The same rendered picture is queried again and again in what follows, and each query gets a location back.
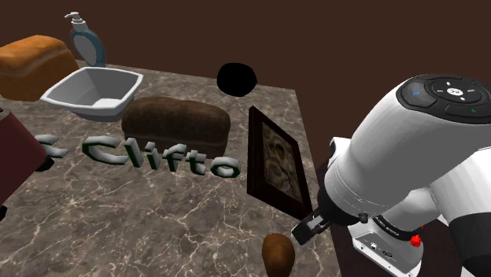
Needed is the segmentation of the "small brown bread roll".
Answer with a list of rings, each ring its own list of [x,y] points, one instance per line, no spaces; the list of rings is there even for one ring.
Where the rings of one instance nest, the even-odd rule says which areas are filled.
[[[283,234],[271,233],[263,240],[262,258],[268,277],[290,277],[295,262],[291,240]]]

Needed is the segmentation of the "dark framed picture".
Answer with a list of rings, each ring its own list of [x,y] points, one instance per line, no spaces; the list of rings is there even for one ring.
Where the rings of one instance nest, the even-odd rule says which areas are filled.
[[[312,212],[297,141],[254,106],[249,108],[247,193],[298,220]]]

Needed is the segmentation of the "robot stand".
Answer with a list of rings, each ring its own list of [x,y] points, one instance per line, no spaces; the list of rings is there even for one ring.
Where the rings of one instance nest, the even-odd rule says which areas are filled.
[[[353,248],[347,227],[330,227],[341,277],[393,277]],[[423,261],[418,277],[460,277],[462,265],[448,227],[433,220],[423,228]]]

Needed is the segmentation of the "black round object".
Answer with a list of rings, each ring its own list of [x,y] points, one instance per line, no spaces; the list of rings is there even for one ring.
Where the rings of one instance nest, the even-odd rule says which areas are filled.
[[[216,84],[227,95],[244,97],[257,85],[257,76],[248,65],[226,63],[217,73]]]

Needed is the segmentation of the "dark brown bread loaf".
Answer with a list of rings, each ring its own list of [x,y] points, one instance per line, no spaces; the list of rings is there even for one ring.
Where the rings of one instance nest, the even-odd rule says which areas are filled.
[[[121,128],[127,139],[137,140],[140,149],[148,142],[160,151],[182,143],[188,150],[214,158],[225,153],[231,118],[223,109],[203,102],[144,97],[126,108]]]

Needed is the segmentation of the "white square bowl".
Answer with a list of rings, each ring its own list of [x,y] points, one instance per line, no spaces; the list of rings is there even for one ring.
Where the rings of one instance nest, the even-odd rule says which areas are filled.
[[[117,122],[143,80],[137,72],[83,67],[54,84],[41,101],[98,122]]]

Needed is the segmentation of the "blue soap dispenser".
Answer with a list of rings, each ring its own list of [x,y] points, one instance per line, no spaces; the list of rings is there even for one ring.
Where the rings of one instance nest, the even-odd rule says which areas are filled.
[[[78,12],[66,14],[65,19],[68,18],[71,19],[72,25],[70,31],[72,44],[81,58],[91,67],[105,67],[105,47],[97,34],[88,28],[87,22],[81,18]]]

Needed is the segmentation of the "dark red appliance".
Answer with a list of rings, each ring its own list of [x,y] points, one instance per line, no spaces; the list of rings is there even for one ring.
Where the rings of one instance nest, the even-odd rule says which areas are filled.
[[[8,110],[0,108],[0,222],[5,201],[33,172],[44,172],[54,161],[31,132]]]

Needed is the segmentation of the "orange bread loaf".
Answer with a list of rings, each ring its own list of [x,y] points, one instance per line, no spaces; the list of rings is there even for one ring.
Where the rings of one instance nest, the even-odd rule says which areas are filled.
[[[0,96],[35,102],[79,66],[64,42],[33,35],[0,47]]]

